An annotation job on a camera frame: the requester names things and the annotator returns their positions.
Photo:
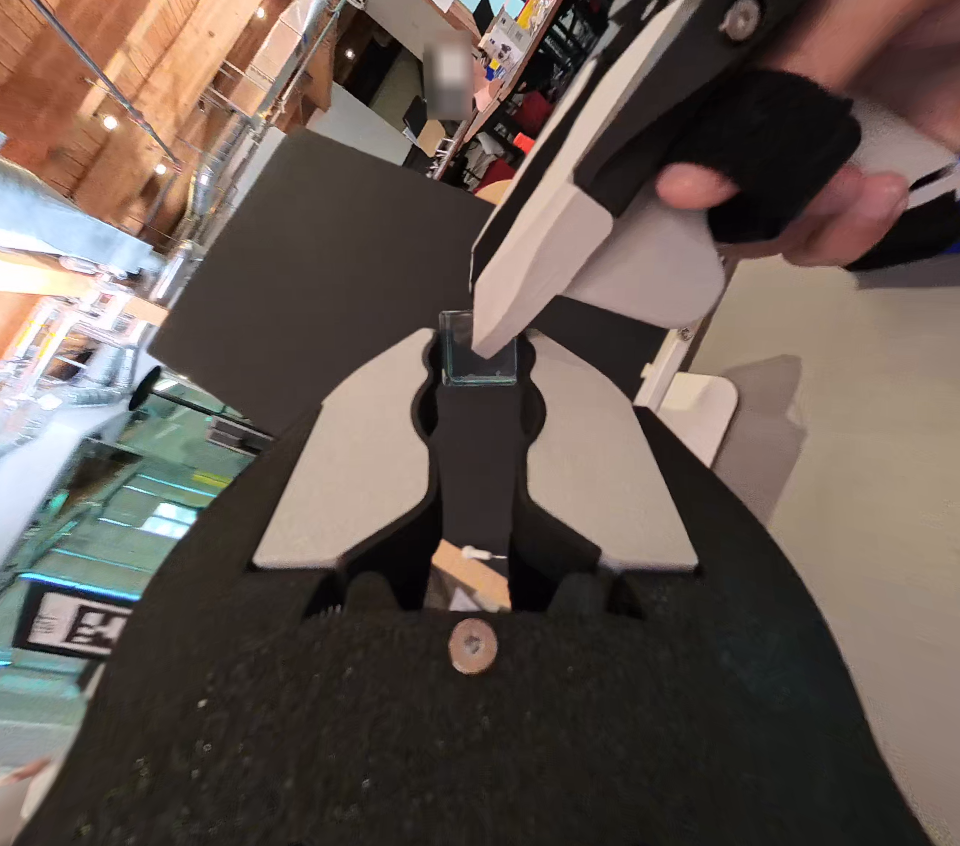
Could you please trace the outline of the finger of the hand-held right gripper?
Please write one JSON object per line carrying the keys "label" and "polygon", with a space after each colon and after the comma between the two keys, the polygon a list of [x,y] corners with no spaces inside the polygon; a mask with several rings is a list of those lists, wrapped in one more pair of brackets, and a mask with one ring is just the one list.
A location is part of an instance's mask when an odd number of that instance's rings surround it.
{"label": "finger of the hand-held right gripper", "polygon": [[614,218],[568,180],[520,203],[515,183],[474,243],[472,351],[490,359],[531,324],[613,231]]}
{"label": "finger of the hand-held right gripper", "polygon": [[[616,45],[616,39],[626,33],[626,27],[609,31],[603,49],[588,60],[559,101],[499,204],[508,198],[515,183],[519,185],[517,196],[522,204],[543,181],[560,180],[572,182],[600,204],[596,194],[586,191],[586,181],[575,179],[575,170],[588,153],[598,151],[601,138],[616,114],[625,107],[655,62],[662,57],[667,45],[687,23],[689,0],[673,0],[663,8],[649,9],[649,12],[651,16],[643,19],[636,33],[627,36],[623,46]],[[615,225],[615,210],[602,206],[612,215]]]}

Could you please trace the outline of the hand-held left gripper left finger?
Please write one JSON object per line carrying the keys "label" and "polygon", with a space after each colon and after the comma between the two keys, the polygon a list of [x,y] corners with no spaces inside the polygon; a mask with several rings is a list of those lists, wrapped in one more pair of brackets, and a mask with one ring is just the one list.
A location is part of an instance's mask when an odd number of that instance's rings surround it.
{"label": "hand-held left gripper left finger", "polygon": [[414,409],[435,340],[434,329],[414,331],[324,399],[253,553],[256,567],[345,567],[426,500],[429,453]]}

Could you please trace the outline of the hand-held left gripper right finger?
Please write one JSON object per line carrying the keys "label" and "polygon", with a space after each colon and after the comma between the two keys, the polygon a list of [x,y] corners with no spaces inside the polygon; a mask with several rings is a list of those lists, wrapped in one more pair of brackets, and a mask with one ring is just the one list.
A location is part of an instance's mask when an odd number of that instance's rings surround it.
{"label": "hand-held left gripper right finger", "polygon": [[586,360],[539,332],[531,382],[543,423],[526,456],[534,512],[558,522],[535,540],[543,569],[572,554],[609,572],[690,572],[699,564],[677,506],[628,396]]}

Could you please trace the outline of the clear glass cube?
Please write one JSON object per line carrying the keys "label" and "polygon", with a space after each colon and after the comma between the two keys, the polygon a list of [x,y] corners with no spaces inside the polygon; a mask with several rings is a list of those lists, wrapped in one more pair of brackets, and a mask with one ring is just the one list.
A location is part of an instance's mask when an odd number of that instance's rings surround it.
{"label": "clear glass cube", "polygon": [[470,310],[442,311],[438,317],[441,377],[451,387],[506,387],[518,381],[516,339],[489,358],[474,351],[474,314]]}

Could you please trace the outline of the wood-framed black board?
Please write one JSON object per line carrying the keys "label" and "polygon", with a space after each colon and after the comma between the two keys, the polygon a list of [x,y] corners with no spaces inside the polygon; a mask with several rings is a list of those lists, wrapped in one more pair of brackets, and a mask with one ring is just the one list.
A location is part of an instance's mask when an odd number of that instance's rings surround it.
{"label": "wood-framed black board", "polygon": [[[613,576],[559,553],[535,562],[535,540],[557,540],[558,522],[534,512],[526,456],[545,409],[533,390],[539,332],[586,360],[632,401],[650,328],[573,300],[552,300],[517,340],[517,382],[443,383],[439,316],[469,310],[467,263],[489,207],[314,132],[286,137],[216,238],[154,342],[158,359],[236,408],[254,426],[302,433],[276,499],[268,501],[249,572],[317,573],[325,612],[357,579],[390,587],[387,602],[425,605],[442,540],[494,553],[515,608],[541,610],[567,576]],[[334,569],[260,569],[253,556],[325,398],[368,360],[421,328],[436,331],[431,377],[414,405],[429,453],[429,493],[386,535]]]}

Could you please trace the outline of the black floor lamp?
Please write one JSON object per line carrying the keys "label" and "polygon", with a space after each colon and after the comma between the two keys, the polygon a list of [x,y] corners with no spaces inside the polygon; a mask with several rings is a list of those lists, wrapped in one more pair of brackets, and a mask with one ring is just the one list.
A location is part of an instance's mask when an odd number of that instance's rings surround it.
{"label": "black floor lamp", "polygon": [[240,412],[211,396],[184,377],[156,366],[147,372],[134,387],[128,400],[130,412],[142,408],[177,407],[198,413],[207,418],[222,418],[249,425]]}

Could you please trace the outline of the framed black-white marker sign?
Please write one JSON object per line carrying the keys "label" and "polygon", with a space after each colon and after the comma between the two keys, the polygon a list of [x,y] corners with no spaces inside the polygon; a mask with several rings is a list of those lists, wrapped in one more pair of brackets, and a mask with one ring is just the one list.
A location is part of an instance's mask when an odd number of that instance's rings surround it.
{"label": "framed black-white marker sign", "polygon": [[11,645],[66,658],[105,660],[132,613],[123,604],[84,598],[74,590],[30,587]]}

